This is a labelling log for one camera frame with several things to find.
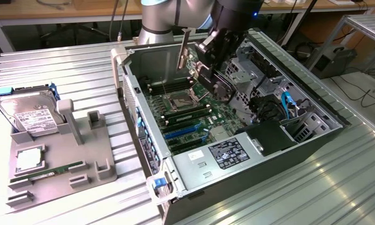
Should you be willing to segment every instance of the hard drive label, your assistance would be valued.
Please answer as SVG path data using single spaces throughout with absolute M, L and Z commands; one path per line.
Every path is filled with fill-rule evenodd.
M 15 114 L 25 130 L 33 134 L 57 128 L 57 124 L 48 109 Z
M 210 146 L 208 149 L 223 170 L 250 159 L 236 138 Z

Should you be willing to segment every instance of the power supply label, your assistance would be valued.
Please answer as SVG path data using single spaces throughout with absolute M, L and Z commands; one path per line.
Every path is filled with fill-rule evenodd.
M 57 128 L 55 119 L 48 109 L 15 114 L 25 130 L 33 134 Z
M 210 146 L 208 149 L 223 170 L 250 159 L 236 138 Z

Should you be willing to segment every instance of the blue pcie slot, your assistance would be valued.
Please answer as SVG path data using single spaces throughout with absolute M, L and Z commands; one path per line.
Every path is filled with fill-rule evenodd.
M 188 133 L 196 132 L 199 130 L 200 125 L 202 125 L 202 123 L 196 124 L 192 127 L 186 128 L 186 129 L 183 129 L 180 131 L 176 131 L 176 132 L 173 132 L 171 134 L 167 134 L 164 138 L 165 139 L 171 139 L 171 138 L 179 137 L 182 135 L 186 135 Z

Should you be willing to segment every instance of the metal rack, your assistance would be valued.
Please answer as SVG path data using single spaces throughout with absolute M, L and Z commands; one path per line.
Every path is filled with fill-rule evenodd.
M 331 45 L 334 38 L 336 37 L 339 31 L 344 25 L 350 25 L 356 31 L 362 32 L 375 41 L 375 15 L 344 15 L 335 26 L 331 35 L 326 39 L 320 50 L 311 56 L 306 63 L 306 67 L 311 70 L 320 59 L 327 47 Z

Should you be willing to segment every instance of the hard drive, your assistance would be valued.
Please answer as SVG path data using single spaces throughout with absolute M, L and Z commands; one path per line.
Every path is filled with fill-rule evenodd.
M 33 137 L 57 132 L 65 119 L 56 110 L 59 96 L 55 85 L 29 88 L 0 88 L 0 111 L 16 132 Z

